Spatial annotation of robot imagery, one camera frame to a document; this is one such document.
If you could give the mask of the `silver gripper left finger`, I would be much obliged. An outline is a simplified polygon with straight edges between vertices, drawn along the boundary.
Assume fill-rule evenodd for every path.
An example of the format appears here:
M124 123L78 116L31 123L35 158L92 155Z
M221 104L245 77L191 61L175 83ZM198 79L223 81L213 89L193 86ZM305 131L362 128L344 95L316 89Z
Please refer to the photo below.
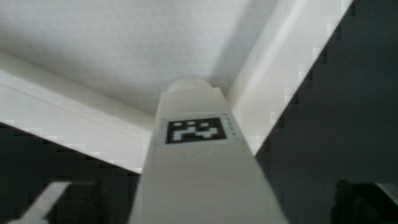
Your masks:
M49 224L46 216L54 208L54 204L60 200L69 185L69 182L53 182L47 185L21 215L21 218L14 221L14 224Z

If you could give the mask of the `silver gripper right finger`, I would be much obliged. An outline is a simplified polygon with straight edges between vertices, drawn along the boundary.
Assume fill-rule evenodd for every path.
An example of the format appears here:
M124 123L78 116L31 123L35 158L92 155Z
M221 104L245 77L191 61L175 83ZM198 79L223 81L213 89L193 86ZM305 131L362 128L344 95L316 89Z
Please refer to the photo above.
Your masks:
M337 181L330 224L398 224L394 184Z

